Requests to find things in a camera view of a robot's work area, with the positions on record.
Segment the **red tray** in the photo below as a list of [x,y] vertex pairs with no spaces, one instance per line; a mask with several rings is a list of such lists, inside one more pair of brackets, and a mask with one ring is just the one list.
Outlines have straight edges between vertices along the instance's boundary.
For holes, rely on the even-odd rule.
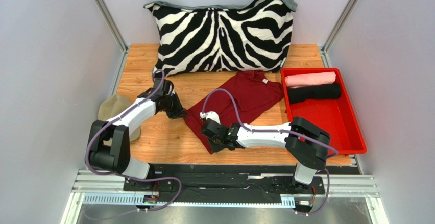
[[339,154],[363,154],[367,151],[366,143],[356,121],[343,78],[337,68],[283,68],[281,81],[285,87],[285,76],[331,71],[336,74],[335,83],[340,84],[342,96],[337,100],[308,99],[301,103],[290,104],[287,89],[284,88],[288,121],[291,122],[293,117],[303,117],[331,135],[330,146],[337,149]]

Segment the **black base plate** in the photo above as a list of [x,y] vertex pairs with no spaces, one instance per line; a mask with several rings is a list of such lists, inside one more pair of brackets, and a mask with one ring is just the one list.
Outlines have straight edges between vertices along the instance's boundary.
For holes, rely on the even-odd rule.
[[[311,186],[296,192],[291,186],[292,176],[264,177],[248,179],[248,175],[234,173],[174,173],[183,184],[179,202],[208,203],[280,203],[280,194],[312,195]],[[321,177],[312,181],[317,195],[325,194]],[[125,181],[124,191],[150,191],[153,185]],[[169,201],[178,190],[178,182],[174,180],[160,181],[160,200]]]

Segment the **beige hat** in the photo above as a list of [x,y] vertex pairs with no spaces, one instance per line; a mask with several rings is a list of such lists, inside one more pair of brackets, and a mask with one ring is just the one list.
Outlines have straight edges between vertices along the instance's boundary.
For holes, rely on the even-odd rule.
[[[124,110],[126,110],[129,106],[131,106],[131,102],[122,95],[116,94],[109,97],[105,100],[98,110],[98,120],[107,121],[110,118],[113,118]],[[130,142],[136,140],[140,136],[140,127],[137,128],[130,136]],[[104,145],[111,146],[112,139],[109,141],[105,141]]]

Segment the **pillow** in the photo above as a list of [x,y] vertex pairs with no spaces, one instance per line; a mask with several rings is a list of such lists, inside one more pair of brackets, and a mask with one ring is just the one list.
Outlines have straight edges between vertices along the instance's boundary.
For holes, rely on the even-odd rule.
[[293,0],[254,0],[248,6],[146,4],[160,35],[156,69],[188,72],[278,72],[292,38]]

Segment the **wooden table surface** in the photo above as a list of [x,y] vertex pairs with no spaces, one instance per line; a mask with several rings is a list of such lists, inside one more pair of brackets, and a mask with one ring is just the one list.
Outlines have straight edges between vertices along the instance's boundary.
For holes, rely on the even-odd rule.
[[[130,47],[118,93],[131,102],[153,87],[151,71],[157,61],[157,44],[133,44]],[[284,67],[323,67],[316,45],[291,45]],[[218,88],[235,72],[187,73],[168,77],[184,108],[189,109]],[[266,73],[270,81],[281,81],[279,73]],[[284,99],[258,117],[253,125],[279,125],[287,122]],[[209,154],[183,119],[170,120],[158,113],[141,125],[141,136],[130,145],[131,154],[149,163],[201,164],[296,164],[297,160],[283,148],[254,147],[234,151],[222,150]],[[328,160],[332,165],[350,165],[348,156],[338,155]]]

